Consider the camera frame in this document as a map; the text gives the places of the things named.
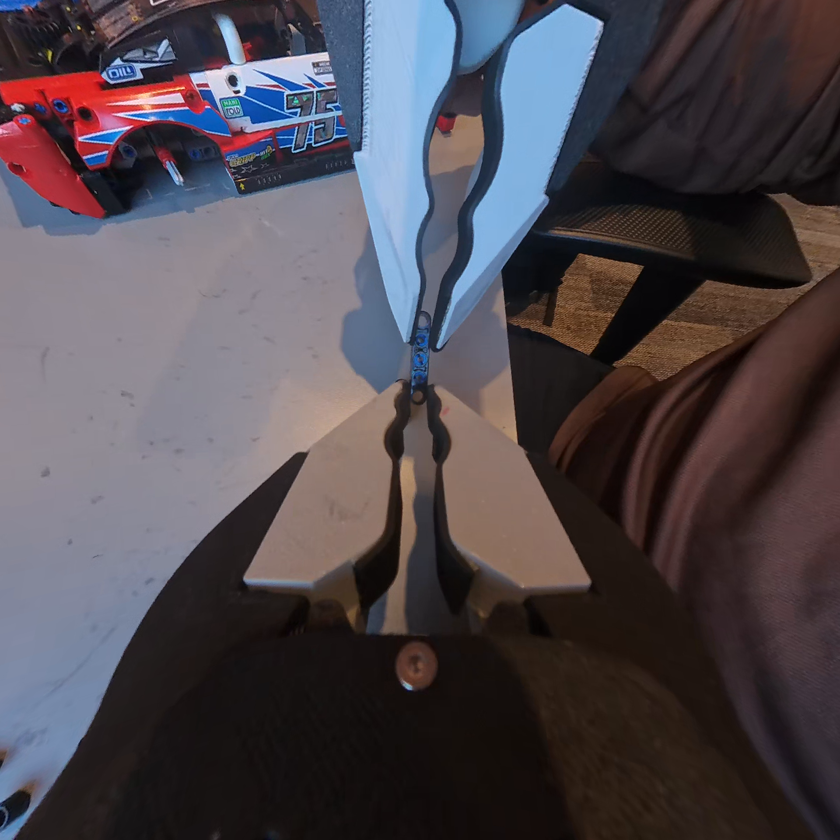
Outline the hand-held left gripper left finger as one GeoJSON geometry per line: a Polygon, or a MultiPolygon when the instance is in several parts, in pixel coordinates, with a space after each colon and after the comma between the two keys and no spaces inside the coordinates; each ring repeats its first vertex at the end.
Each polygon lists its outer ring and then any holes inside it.
{"type": "Polygon", "coordinates": [[[363,632],[398,572],[403,383],[394,382],[304,455],[244,574],[251,590],[339,603],[363,632]]]}

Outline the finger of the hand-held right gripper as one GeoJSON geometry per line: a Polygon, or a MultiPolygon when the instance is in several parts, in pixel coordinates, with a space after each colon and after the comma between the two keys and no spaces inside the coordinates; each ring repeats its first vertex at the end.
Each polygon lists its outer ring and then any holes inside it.
{"type": "Polygon", "coordinates": [[[353,160],[385,294],[402,340],[412,343],[434,211],[428,154],[454,82],[459,13],[446,1],[366,1],[363,12],[362,128],[353,160]]]}
{"type": "Polygon", "coordinates": [[[515,27],[487,66],[484,146],[458,212],[455,257],[440,282],[435,349],[441,350],[501,273],[549,202],[565,136],[604,21],[554,3],[515,27]]]}

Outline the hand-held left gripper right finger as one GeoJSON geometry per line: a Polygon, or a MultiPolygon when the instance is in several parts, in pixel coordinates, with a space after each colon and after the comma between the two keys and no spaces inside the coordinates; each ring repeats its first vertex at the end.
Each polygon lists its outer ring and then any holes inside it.
{"type": "Polygon", "coordinates": [[[525,451],[445,388],[427,389],[437,578],[449,611],[592,585],[525,451]]]}

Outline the long black brick beam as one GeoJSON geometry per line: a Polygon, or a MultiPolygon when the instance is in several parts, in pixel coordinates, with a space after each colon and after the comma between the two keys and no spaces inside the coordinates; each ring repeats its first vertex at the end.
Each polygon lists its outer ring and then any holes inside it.
{"type": "Polygon", "coordinates": [[[410,399],[414,406],[425,404],[427,399],[431,327],[432,317],[426,311],[421,310],[417,315],[410,353],[410,399]]]}

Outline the white desk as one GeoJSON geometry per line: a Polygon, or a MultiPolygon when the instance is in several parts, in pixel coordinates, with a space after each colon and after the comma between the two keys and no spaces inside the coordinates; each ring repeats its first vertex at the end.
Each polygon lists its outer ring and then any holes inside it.
{"type": "Polygon", "coordinates": [[[154,171],[97,221],[2,174],[2,799],[32,814],[195,546],[409,368],[354,171],[154,171]]]}

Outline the black mesh office chair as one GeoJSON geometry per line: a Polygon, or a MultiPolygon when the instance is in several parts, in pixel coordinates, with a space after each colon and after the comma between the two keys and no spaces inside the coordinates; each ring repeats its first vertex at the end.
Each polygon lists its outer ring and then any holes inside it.
{"type": "Polygon", "coordinates": [[[789,289],[812,281],[788,214],[760,192],[689,195],[583,161],[502,270],[508,314],[556,298],[577,256],[641,266],[591,357],[614,364],[706,281],[789,289]]]}

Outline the person's brown sweater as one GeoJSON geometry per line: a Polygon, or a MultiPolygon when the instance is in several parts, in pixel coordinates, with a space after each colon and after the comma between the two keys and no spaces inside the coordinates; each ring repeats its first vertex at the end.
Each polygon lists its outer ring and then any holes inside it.
{"type": "Polygon", "coordinates": [[[665,380],[616,368],[549,462],[677,593],[760,756],[838,838],[838,270],[665,380]]]}

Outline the red white blue toy car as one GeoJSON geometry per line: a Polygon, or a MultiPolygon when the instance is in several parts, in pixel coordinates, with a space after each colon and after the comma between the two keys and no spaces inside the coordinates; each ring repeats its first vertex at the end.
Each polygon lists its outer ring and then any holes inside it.
{"type": "Polygon", "coordinates": [[[2,171],[129,211],[151,162],[219,159],[238,194],[353,168],[315,2],[2,2],[2,171]]]}

